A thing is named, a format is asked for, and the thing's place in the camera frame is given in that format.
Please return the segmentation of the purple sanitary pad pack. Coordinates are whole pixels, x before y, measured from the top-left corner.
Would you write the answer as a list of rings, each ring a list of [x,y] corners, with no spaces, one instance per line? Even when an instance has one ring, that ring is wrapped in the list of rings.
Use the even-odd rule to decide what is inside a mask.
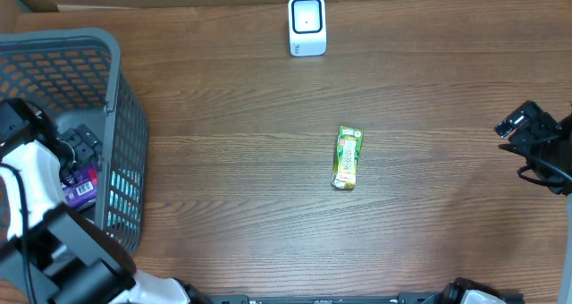
[[[97,169],[93,164],[81,167],[61,182],[68,206],[76,210],[82,210],[96,203],[97,185]]]

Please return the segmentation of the green drink carton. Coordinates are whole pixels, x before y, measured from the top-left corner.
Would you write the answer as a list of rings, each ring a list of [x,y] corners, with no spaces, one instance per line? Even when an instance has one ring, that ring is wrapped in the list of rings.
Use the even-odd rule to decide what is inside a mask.
[[[357,184],[358,159],[364,132],[358,128],[341,126],[333,157],[331,185],[338,190],[353,190]]]

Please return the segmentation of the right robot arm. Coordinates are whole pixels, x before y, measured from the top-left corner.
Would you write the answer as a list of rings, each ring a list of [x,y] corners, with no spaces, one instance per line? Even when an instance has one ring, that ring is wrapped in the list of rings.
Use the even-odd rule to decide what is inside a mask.
[[[527,100],[494,127],[507,142],[499,149],[522,156],[526,164],[517,176],[566,198],[571,218],[571,117],[557,121],[534,101]]]

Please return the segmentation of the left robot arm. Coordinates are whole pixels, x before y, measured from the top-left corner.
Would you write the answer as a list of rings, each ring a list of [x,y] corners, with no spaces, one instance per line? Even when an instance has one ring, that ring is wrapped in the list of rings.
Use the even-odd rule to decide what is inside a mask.
[[[1,179],[10,206],[2,278],[31,303],[207,303],[188,283],[137,269],[116,240],[69,207],[61,169],[76,161],[40,106],[2,101]]]

